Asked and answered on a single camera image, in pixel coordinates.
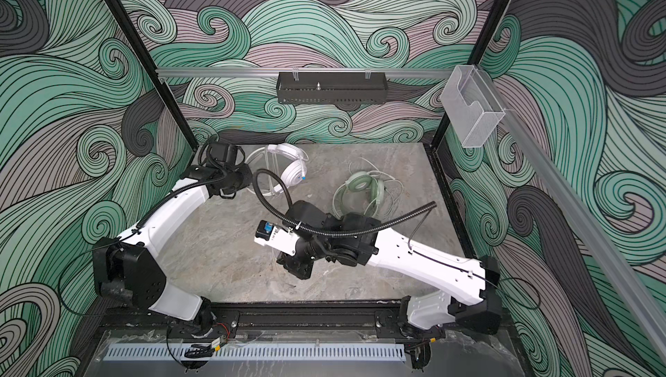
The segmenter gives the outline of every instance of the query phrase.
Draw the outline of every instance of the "green wallpaper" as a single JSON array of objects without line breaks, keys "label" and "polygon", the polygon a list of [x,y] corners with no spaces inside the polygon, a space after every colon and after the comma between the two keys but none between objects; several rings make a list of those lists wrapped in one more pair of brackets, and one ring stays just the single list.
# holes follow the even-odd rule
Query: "green wallpaper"
[{"label": "green wallpaper", "polygon": [[[122,0],[159,67],[409,67],[466,63],[492,0]],[[174,78],[200,139],[401,143],[432,138],[445,82],[390,81],[383,105],[282,105],[275,79]]]},{"label": "green wallpaper", "polygon": [[[134,223],[191,150],[103,0],[0,0],[0,373],[73,375],[90,319],[64,266]],[[92,266],[65,274],[79,312]]]},{"label": "green wallpaper", "polygon": [[[481,63],[663,306],[666,0],[512,0]],[[666,367],[502,125],[447,176],[478,255],[534,283],[505,301],[539,376],[666,376]],[[536,296],[519,282],[510,294]]]}]

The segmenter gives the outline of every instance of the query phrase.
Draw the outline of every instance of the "gray floor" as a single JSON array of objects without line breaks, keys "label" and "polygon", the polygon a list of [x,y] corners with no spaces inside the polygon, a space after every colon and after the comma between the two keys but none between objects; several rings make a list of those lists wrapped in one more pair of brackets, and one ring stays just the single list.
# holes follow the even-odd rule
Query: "gray floor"
[{"label": "gray floor", "polygon": [[[257,147],[243,146],[247,153]],[[354,171],[371,170],[370,165],[357,158],[362,156],[404,183],[396,216],[431,200],[437,202],[437,208],[421,225],[414,240],[453,255],[463,255],[421,144],[301,147],[309,154],[310,161],[307,179],[290,189],[294,202],[307,200],[330,212],[334,191],[349,177],[349,163],[353,162]],[[253,165],[253,169],[265,166],[260,163]],[[352,194],[350,198],[359,200],[363,196]],[[286,210],[282,195],[269,200],[278,209]],[[213,197],[169,241],[159,262],[175,284],[215,302],[402,298],[434,290],[400,273],[370,266],[342,266],[325,260],[315,262],[312,277],[301,281],[275,263],[271,248],[254,243],[254,231],[262,219],[277,221],[247,190],[241,190],[234,200]],[[406,221],[395,230],[409,235],[418,222],[419,218]]]}]

